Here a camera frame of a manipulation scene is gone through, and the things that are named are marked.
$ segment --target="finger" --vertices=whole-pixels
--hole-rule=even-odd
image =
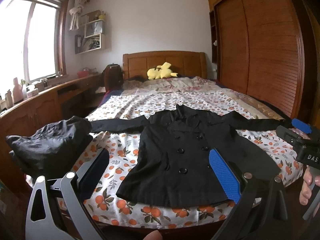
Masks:
[[[315,177],[315,184],[320,187],[320,176]]]
[[[303,206],[306,206],[308,204],[308,200],[302,195],[302,192],[300,192],[299,202]]]
[[[312,191],[305,182],[302,184],[301,193],[306,199],[311,198]]]
[[[305,181],[305,183],[310,186],[311,182],[312,182],[312,175],[310,173],[310,168],[308,167],[306,169],[306,172],[303,175],[303,180]]]
[[[162,240],[162,236],[158,230],[152,231],[143,240]]]
[[[320,203],[317,205],[315,211],[313,212],[313,217],[315,217],[315,215],[317,214],[319,206],[320,206]]]

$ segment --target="sliding wardrobe door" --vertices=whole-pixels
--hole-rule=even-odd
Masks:
[[[292,115],[301,73],[299,27],[291,0],[242,0],[249,38],[247,94]]]
[[[216,6],[219,20],[220,77],[224,86],[247,92],[248,40],[241,0],[222,0]]]

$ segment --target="yellow plush toy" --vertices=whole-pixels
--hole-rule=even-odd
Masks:
[[[171,64],[165,62],[162,66],[157,66],[156,68],[151,68],[148,70],[147,75],[150,80],[160,79],[160,78],[169,78],[177,77],[178,73],[172,73],[172,70],[169,69]]]

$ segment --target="black coat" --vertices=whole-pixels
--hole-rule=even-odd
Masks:
[[[209,165],[216,148],[240,171],[271,179],[280,169],[258,146],[236,129],[274,130],[284,120],[246,119],[236,111],[224,116],[184,105],[146,119],[92,121],[92,131],[141,130],[138,163],[121,182],[116,195],[132,202],[165,207],[219,204],[228,198]]]
[[[9,154],[22,171],[32,178],[44,175],[47,179],[62,178],[75,164],[92,141],[88,120],[73,116],[68,120],[50,123],[31,137],[10,135]]]

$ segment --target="tied curtain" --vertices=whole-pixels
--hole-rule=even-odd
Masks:
[[[69,11],[72,16],[70,24],[71,31],[79,28],[79,17],[86,1],[87,0],[75,0],[75,6]]]

